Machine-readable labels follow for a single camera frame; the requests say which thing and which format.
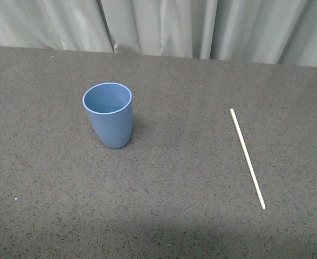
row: backdrop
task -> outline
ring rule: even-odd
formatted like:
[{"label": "backdrop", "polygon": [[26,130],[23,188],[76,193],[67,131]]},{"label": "backdrop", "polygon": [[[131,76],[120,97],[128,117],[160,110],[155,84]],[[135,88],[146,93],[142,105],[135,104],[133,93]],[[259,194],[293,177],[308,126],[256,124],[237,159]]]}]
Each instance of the backdrop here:
[{"label": "backdrop", "polygon": [[317,0],[0,0],[0,45],[317,66]]}]

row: speckled countertop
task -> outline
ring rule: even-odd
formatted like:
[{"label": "speckled countertop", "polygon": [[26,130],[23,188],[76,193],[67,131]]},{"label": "speckled countertop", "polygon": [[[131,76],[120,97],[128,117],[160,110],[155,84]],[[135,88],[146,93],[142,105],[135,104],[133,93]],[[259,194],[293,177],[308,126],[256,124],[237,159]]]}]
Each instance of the speckled countertop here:
[{"label": "speckled countertop", "polygon": [[[117,150],[82,105],[106,81]],[[0,258],[216,257],[317,258],[317,68],[0,47]]]}]

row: wooden skewer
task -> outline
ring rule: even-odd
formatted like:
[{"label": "wooden skewer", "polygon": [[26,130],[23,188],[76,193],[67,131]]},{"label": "wooden skewer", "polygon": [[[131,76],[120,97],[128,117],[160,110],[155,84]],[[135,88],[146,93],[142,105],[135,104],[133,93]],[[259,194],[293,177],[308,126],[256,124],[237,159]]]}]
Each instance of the wooden skewer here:
[{"label": "wooden skewer", "polygon": [[247,165],[249,166],[249,170],[250,170],[251,175],[252,175],[254,186],[256,187],[256,191],[257,191],[257,195],[258,195],[260,204],[261,204],[262,208],[265,209],[266,207],[265,207],[265,203],[264,203],[264,200],[263,200],[263,196],[261,195],[261,191],[259,189],[257,178],[256,178],[256,175],[255,175],[255,173],[253,171],[253,167],[252,167],[252,163],[251,163],[251,160],[250,160],[250,156],[249,156],[249,153],[247,152],[247,148],[246,148],[246,145],[245,145],[245,141],[244,141],[243,135],[242,135],[241,130],[240,130],[240,126],[239,126],[238,120],[236,119],[235,112],[234,112],[233,109],[230,109],[230,113],[232,114],[233,121],[234,121],[234,124],[235,124],[235,128],[236,128],[236,131],[238,132],[239,140],[240,140],[241,145],[243,147],[243,151],[244,151],[244,154],[245,154],[245,157],[246,157]]}]

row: blue cup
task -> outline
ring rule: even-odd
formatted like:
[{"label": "blue cup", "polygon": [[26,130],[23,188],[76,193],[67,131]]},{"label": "blue cup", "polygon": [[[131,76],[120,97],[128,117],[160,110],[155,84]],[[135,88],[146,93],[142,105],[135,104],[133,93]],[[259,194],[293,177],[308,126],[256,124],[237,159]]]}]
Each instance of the blue cup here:
[{"label": "blue cup", "polygon": [[100,140],[109,148],[125,146],[132,132],[132,94],[118,83],[95,85],[85,92],[83,105]]}]

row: cup rim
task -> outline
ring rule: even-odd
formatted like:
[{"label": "cup rim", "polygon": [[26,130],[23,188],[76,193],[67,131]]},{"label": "cup rim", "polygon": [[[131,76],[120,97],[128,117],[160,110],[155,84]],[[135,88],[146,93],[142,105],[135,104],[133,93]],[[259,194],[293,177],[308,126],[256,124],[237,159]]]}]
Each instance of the cup rim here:
[{"label": "cup rim", "polygon": [[[96,112],[96,111],[90,110],[90,109],[86,106],[86,104],[85,104],[85,97],[86,97],[86,95],[88,94],[88,92],[91,91],[91,90],[93,90],[94,88],[96,88],[96,87],[98,87],[98,86],[101,86],[101,85],[109,85],[109,84],[119,85],[119,86],[125,88],[125,89],[128,91],[128,93],[130,94],[129,101],[124,105],[124,107],[122,107],[121,109],[116,110],[116,111],[114,111],[114,112]],[[131,93],[131,91],[130,91],[130,89],[129,89],[128,87],[126,87],[126,86],[124,86],[124,85],[122,85],[122,84],[115,83],[115,82],[105,82],[105,83],[101,83],[101,84],[94,85],[93,87],[89,88],[89,89],[84,93],[82,101],[83,101],[83,106],[84,106],[84,108],[87,109],[87,111],[90,111],[90,112],[92,112],[92,113],[94,113],[94,114],[102,114],[102,115],[104,115],[104,114],[114,114],[114,113],[117,113],[117,112],[120,112],[120,111],[124,110],[127,106],[129,106],[129,104],[130,104],[131,101],[132,101],[132,93]]]}]

